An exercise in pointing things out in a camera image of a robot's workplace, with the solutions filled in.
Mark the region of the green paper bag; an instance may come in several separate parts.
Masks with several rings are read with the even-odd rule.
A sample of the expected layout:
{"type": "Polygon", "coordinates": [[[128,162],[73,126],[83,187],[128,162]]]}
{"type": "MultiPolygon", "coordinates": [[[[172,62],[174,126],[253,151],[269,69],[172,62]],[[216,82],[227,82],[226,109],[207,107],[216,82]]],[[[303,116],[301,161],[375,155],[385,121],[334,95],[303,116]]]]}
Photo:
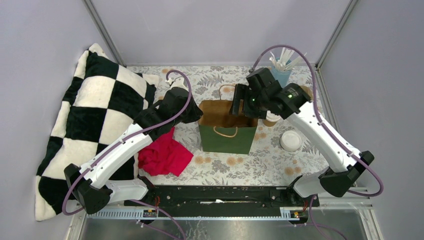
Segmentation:
{"type": "Polygon", "coordinates": [[[202,150],[212,153],[247,155],[255,138],[258,119],[243,113],[230,114],[231,100],[203,100],[198,120],[202,150]]]}

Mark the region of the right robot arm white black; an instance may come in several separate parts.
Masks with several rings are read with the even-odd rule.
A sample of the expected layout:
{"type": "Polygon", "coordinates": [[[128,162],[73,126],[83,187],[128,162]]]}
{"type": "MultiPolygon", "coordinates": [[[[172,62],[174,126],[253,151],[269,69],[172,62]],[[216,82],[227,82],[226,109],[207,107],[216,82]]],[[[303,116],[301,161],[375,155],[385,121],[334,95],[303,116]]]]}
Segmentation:
{"type": "Polygon", "coordinates": [[[318,149],[328,167],[309,176],[297,177],[287,191],[287,201],[301,205],[307,197],[327,192],[341,198],[375,157],[344,142],[344,138],[316,111],[313,101],[298,84],[282,87],[268,68],[246,77],[248,84],[236,84],[229,113],[265,119],[267,112],[287,120],[318,149]]]}

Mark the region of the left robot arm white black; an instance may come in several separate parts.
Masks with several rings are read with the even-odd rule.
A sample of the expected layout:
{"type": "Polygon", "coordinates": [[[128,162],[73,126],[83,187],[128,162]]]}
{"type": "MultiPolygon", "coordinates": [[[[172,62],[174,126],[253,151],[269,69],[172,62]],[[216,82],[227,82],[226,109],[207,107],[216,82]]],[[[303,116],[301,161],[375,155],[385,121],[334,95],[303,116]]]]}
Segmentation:
{"type": "Polygon", "coordinates": [[[141,117],[113,143],[86,163],[73,163],[64,169],[68,193],[74,196],[88,214],[99,212],[110,203],[138,200],[148,206],[155,200],[155,192],[139,178],[111,180],[111,176],[130,157],[167,134],[179,123],[200,119],[202,111],[191,92],[183,87],[172,87],[164,98],[141,112],[141,117]]]}

